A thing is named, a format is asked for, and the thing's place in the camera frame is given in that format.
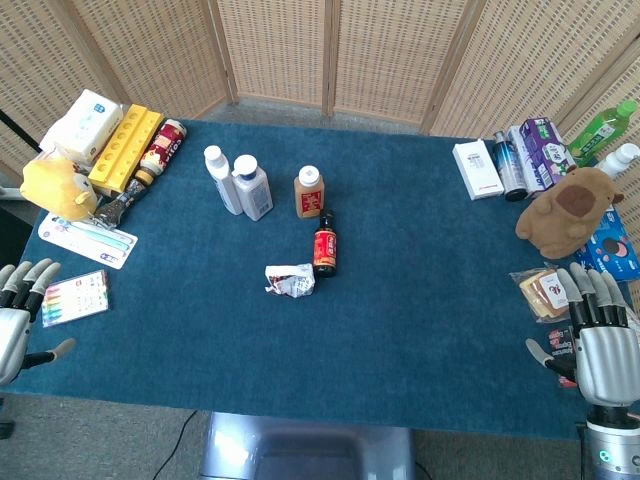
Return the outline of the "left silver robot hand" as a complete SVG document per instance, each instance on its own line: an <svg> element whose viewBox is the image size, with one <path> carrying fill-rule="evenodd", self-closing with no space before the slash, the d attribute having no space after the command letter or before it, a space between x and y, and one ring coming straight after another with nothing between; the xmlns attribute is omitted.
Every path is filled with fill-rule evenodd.
<svg viewBox="0 0 640 480"><path fill-rule="evenodd" d="M37 263L23 261L1 269L1 385L13 382L22 370L52 363L76 345L65 339L55 348L28 353L27 348L47 288L61 264L50 258Z"/></svg>

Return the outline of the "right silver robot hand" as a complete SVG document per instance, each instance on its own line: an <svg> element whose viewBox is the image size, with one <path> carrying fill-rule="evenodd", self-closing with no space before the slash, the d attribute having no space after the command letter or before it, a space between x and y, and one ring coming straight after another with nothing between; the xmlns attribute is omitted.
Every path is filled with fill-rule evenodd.
<svg viewBox="0 0 640 480"><path fill-rule="evenodd" d="M608 272L573 262L557 271L568 301L575 360L545 352L526 341L543 367L576 383L583 398L601 407L629 407L639 400L639 342L629 326L627 303Z"/></svg>

